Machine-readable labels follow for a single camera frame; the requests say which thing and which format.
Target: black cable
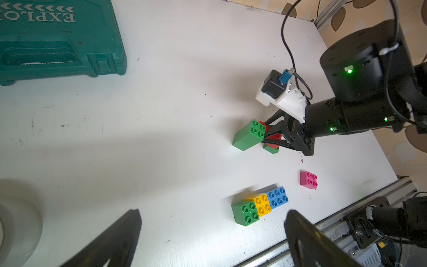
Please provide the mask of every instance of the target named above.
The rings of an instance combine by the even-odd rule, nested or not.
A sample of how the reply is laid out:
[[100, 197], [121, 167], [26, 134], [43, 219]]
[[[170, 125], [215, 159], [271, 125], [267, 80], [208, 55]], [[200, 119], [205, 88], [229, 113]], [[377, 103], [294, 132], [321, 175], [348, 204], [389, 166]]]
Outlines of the black cable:
[[[286, 13], [286, 15], [285, 15], [285, 18], [283, 19], [282, 28], [281, 28], [281, 30], [280, 30], [280, 35], [282, 36], [283, 44], [285, 45], [286, 49], [288, 50], [289, 56], [291, 57], [291, 61], [292, 61], [292, 67], [293, 67], [295, 70], [296, 70], [296, 67], [295, 67], [295, 61], [294, 61], [294, 59], [293, 59], [291, 49], [289, 49], [289, 46], [287, 45], [287, 43], [286, 43], [286, 41], [285, 41], [285, 36], [283, 35], [283, 30], [284, 30], [284, 28], [285, 28], [285, 22], [286, 22], [286, 20], [288, 19], [289, 14], [291, 14], [291, 11], [295, 8], [295, 6], [296, 6], [296, 5], [298, 5], [298, 3], [299, 3], [299, 2], [301, 2], [301, 0], [297, 0], [297, 1], [296, 1], [296, 2], [291, 6], [291, 8], [288, 10], [288, 12], [287, 12], [287, 13]], [[297, 80], [297, 79], [295, 79], [295, 83], [296, 83], [296, 87], [299, 89], [299, 84], [298, 84], [298, 80]]]
[[366, 219], [366, 218], [363, 218], [361, 216], [358, 216], [358, 217], [355, 218], [355, 220], [359, 220], [359, 219], [362, 219], [362, 220], [368, 222], [371, 225], [372, 229], [375, 230], [376, 232], [378, 232], [380, 234], [380, 237], [382, 237], [382, 238], [385, 238], [385, 239], [387, 239], [387, 240], [389, 240], [391, 242], [396, 242], [396, 243], [400, 243], [400, 244], [408, 244], [408, 245], [415, 244], [415, 242], [413, 242], [411, 240], [406, 241], [406, 240], [402, 240], [402, 238], [396, 239], [396, 238], [392, 238], [392, 237], [384, 234], [380, 230], [376, 229], [375, 226], [368, 219]]
[[420, 63], [420, 64], [424, 63], [424, 61], [426, 61], [426, 59], [427, 59], [427, 54], [426, 54], [426, 56], [424, 57], [424, 59], [421, 61], [421, 63]]
[[419, 194], [421, 194], [421, 193], [426, 193], [426, 194], [427, 194], [427, 192], [425, 192], [425, 191], [421, 191], [421, 192], [416, 193], [413, 197], [416, 197], [417, 195], [419, 195]]
[[299, 76], [298, 73], [296, 73], [296, 71], [294, 71], [294, 75], [295, 75], [295, 80], [299, 79], [302, 84], [307, 88], [308, 92], [310, 93], [310, 97], [306, 97], [308, 100], [312, 100], [313, 99], [313, 93], [310, 90], [310, 87], [308, 87], [307, 83], [304, 81], [304, 79], [301, 78], [301, 76]]
[[[390, 47], [395, 46], [398, 43], [398, 38], [399, 38], [399, 11], [397, 9], [397, 4], [395, 0], [390, 0], [390, 4], [392, 6], [393, 9], [393, 14], [395, 17], [395, 30], [394, 30], [394, 36], [393, 36], [393, 42], [390, 44]], [[392, 108], [393, 112], [403, 121], [412, 123], [414, 125], [416, 125], [415, 121], [412, 121], [408, 118], [406, 118], [405, 116], [403, 116], [402, 114], [400, 114], [400, 112], [395, 108], [395, 106], [393, 105], [393, 102], [390, 98], [390, 94], [389, 94], [389, 74], [390, 74], [390, 68], [392, 65], [392, 58], [393, 58], [393, 53], [394, 50], [389, 51], [390, 55], [389, 55], [389, 60], [387, 62], [387, 67], [386, 67], [386, 72], [384, 74], [384, 93], [386, 95], [387, 101], [390, 104], [390, 107]]]
[[399, 252], [399, 259], [397, 261], [398, 265], [400, 265], [400, 261], [402, 260], [402, 243], [400, 243], [400, 245], [401, 245], [401, 250]]
[[316, 18], [319, 16], [320, 1], [321, 1], [321, 0], [319, 0], [319, 4], [317, 5], [317, 16], [316, 16]]

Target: blue connector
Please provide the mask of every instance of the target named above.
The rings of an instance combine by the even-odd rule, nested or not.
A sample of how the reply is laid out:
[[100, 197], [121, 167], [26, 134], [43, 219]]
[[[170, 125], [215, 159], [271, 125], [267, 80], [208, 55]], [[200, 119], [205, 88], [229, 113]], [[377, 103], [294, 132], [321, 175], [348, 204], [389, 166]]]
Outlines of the blue connector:
[[292, 78], [292, 75], [294, 72], [295, 72], [294, 68], [291, 68], [290, 70], [285, 70], [282, 76], [279, 77], [279, 81], [283, 84], [287, 84], [288, 81]]

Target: label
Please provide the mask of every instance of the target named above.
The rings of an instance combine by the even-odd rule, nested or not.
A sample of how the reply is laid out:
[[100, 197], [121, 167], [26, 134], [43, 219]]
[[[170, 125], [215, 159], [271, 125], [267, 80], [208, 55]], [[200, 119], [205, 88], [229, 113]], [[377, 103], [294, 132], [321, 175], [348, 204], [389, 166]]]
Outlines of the label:
[[0, 21], [76, 22], [74, 7], [22, 3], [0, 4]]

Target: blue lego brick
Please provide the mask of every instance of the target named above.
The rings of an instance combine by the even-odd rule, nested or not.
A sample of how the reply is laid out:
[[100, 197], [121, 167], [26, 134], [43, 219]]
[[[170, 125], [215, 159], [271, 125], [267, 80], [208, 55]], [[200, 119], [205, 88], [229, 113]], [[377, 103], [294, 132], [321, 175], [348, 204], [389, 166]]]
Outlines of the blue lego brick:
[[277, 208], [289, 202], [285, 189], [282, 187], [276, 188], [266, 193], [271, 208]]

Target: lego brick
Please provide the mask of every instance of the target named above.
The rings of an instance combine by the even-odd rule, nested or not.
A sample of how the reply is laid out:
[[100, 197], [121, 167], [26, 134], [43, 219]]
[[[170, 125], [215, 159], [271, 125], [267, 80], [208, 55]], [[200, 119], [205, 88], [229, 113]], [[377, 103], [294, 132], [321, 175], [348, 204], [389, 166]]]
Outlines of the lego brick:
[[[262, 121], [260, 121], [260, 123], [266, 127], [266, 132], [268, 130], [270, 130], [270, 128], [271, 128], [270, 126], [265, 125], [265, 123], [263, 123]], [[267, 139], [281, 140], [282, 139], [282, 135], [281, 134], [272, 135], [272, 136], [268, 137]], [[272, 144], [266, 144], [266, 145], [269, 146], [269, 147], [271, 147], [272, 149], [276, 149], [276, 148], [279, 147], [278, 145], [272, 145]]]
[[264, 149], [267, 150], [268, 152], [272, 153], [272, 154], [276, 154], [277, 152], [279, 152], [279, 148], [273, 149], [267, 144], [264, 144]]
[[260, 219], [257, 207], [253, 201], [243, 200], [231, 205], [236, 223], [248, 226]]
[[317, 176], [309, 173], [308, 171], [304, 171], [304, 172], [300, 172], [300, 185], [310, 188], [310, 189], [315, 189], [317, 188]]
[[258, 215], [260, 217], [270, 213], [272, 211], [270, 202], [266, 194], [253, 195], [245, 198], [245, 200], [252, 200], [255, 202], [257, 207]]
[[233, 146], [241, 151], [245, 151], [264, 140], [265, 131], [265, 125], [260, 124], [256, 120], [252, 120], [236, 133]]
[[271, 208], [277, 208], [289, 202], [285, 189], [282, 187], [276, 188], [266, 193], [270, 202]]

